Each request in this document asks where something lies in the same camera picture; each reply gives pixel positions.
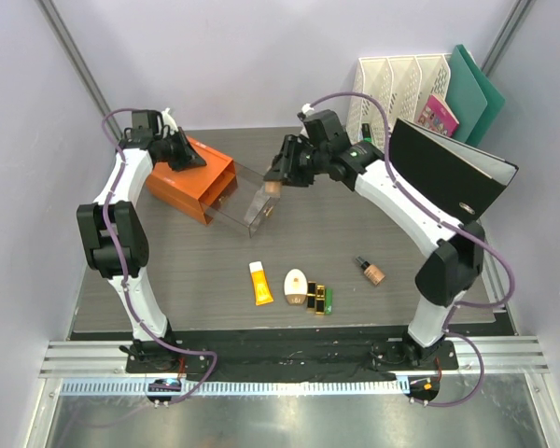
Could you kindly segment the beige foundation bottle black cap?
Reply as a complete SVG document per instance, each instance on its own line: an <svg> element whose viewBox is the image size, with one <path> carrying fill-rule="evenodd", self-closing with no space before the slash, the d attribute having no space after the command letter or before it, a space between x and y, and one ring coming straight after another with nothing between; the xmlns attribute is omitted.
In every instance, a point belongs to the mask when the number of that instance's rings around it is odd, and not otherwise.
<svg viewBox="0 0 560 448"><path fill-rule="evenodd" d="M283 184L278 181L266 181L264 183L264 191L271 197L280 197Z"/></svg>

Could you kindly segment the clear liquid bottle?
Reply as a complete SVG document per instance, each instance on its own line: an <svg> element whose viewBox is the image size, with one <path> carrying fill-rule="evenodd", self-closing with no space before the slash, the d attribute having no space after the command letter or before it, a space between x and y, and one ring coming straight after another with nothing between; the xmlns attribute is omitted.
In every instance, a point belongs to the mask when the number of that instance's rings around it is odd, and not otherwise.
<svg viewBox="0 0 560 448"><path fill-rule="evenodd" d="M258 216L260 211L265 208L266 203L269 200L269 196L264 190L258 190L250 205L247 207L244 221L247 224L251 224Z"/></svg>

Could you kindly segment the beige foundation bottle clear cap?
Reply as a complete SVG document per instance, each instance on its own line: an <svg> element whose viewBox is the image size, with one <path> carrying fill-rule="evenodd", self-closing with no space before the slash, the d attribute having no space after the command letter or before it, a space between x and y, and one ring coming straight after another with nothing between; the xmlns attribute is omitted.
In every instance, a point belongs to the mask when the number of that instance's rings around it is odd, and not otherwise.
<svg viewBox="0 0 560 448"><path fill-rule="evenodd" d="M385 279L385 274L375 264L370 263L361 256L355 257L355 263L375 287L379 286Z"/></svg>

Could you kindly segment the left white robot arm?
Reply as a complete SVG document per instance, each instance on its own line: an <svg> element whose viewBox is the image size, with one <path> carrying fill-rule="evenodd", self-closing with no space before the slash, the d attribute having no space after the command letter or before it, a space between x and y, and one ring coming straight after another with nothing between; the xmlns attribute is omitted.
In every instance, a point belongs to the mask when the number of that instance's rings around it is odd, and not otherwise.
<svg viewBox="0 0 560 448"><path fill-rule="evenodd" d="M180 348L168 318L157 304L147 275L149 244L135 206L155 165L175 171L205 166L180 129L152 137L135 147L115 144L115 167L92 203L77 208L77 224L90 269L117 292L131 321L137 357L161 372L172 371Z"/></svg>

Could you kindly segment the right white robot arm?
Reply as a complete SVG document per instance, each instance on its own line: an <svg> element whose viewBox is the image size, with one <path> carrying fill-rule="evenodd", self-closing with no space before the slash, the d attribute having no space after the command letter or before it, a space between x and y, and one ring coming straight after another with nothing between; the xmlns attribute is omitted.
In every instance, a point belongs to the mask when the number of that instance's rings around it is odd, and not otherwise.
<svg viewBox="0 0 560 448"><path fill-rule="evenodd" d="M437 355L454 308L483 271L484 230L477 222L449 230L439 208L403 180L392 179L373 144L343 135L314 141L289 134L264 176L268 194L282 187L306 188L328 175L387 214L425 258L414 278L420 300L408 325L402 354L422 369Z"/></svg>

